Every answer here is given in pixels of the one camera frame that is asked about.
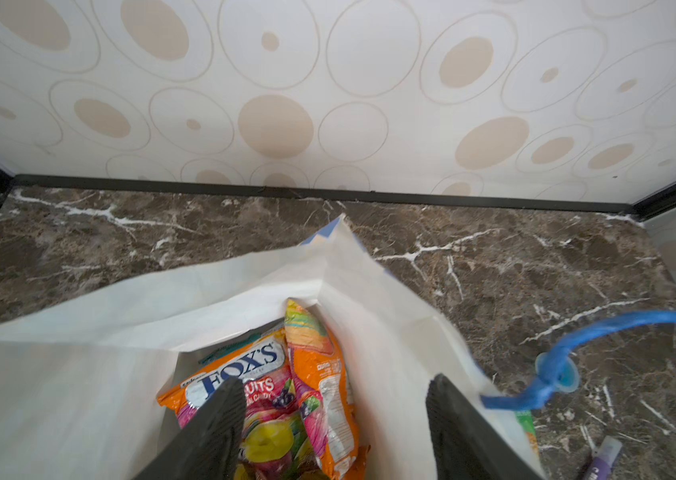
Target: open shopping bag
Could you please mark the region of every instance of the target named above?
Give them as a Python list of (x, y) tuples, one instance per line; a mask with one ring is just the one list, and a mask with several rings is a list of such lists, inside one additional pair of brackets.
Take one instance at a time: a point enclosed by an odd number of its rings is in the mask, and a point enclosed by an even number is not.
[(328, 315), (343, 348), (367, 478), (436, 478), (426, 412), (444, 373), (542, 474), (513, 412), (455, 328), (368, 255), (337, 219), (307, 244), (125, 280), (0, 325), (0, 478), (131, 478), (164, 447), (155, 396), (182, 356), (283, 316)]

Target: paper bag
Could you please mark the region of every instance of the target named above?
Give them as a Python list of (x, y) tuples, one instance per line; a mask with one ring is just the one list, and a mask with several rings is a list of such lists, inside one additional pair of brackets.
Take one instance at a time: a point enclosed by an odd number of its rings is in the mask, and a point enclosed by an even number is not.
[(130, 478), (156, 456), (155, 397), (181, 352), (317, 303), (340, 341), (367, 478), (435, 478), (425, 408), (440, 372), (540, 475), (457, 330), (364, 252), (343, 219), (306, 245), (142, 275), (0, 325), (0, 479)]

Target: nutrition label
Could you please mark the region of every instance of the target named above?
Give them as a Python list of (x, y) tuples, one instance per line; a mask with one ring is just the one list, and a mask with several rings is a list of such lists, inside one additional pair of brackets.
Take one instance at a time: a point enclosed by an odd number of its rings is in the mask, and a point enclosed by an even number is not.
[(340, 375), (329, 376), (319, 382), (319, 391), (325, 403), (327, 414), (327, 444), (330, 453), (338, 461), (347, 456), (354, 449), (354, 436), (351, 427), (345, 419), (343, 404), (340, 401)]

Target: snack package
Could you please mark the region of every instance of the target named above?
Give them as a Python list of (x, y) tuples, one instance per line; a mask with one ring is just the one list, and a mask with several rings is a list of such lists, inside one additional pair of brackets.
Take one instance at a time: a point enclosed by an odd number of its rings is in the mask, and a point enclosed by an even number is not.
[(234, 480), (325, 478), (295, 401), (284, 328), (279, 324), (239, 345), (221, 350), (219, 358), (211, 356), (205, 367), (159, 397), (159, 404), (173, 409), (183, 428), (223, 380), (239, 377), (247, 410)]
[(319, 466), (332, 480), (343, 478), (350, 468), (346, 477), (363, 478), (364, 462), (355, 465), (359, 428), (338, 342), (294, 300), (287, 300), (285, 336), (295, 399)]

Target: blue plastic grommet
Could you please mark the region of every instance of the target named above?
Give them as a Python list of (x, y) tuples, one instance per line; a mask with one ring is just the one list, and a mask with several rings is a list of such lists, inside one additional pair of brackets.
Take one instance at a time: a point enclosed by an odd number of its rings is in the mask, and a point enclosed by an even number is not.
[[(537, 356), (535, 359), (535, 373), (540, 372), (540, 366), (543, 364), (543, 359), (545, 358), (546, 353), (543, 352)], [(577, 371), (577, 366), (575, 363), (570, 360), (570, 357), (566, 358), (564, 362), (564, 369), (559, 375), (559, 378), (556, 379), (556, 391), (564, 393), (572, 393), (578, 389), (580, 386), (580, 373)]]

